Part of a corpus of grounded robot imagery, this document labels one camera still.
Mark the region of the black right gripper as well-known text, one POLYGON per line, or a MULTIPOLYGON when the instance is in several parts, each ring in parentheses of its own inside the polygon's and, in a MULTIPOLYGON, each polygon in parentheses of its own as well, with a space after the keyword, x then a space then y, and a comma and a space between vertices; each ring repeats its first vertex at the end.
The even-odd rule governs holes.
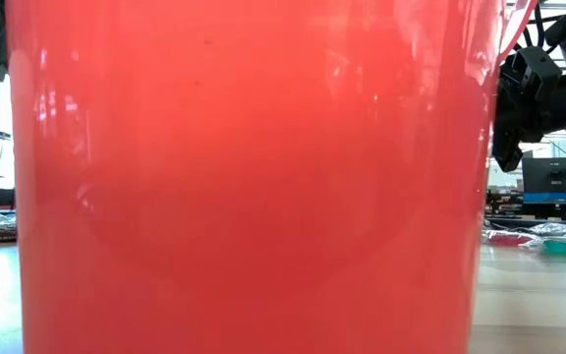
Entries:
POLYGON ((523 153, 520 142, 536 143, 544 135, 566 131, 566 83, 537 101, 507 84, 497 96, 496 126, 491 155, 503 172, 517 169, 523 153))

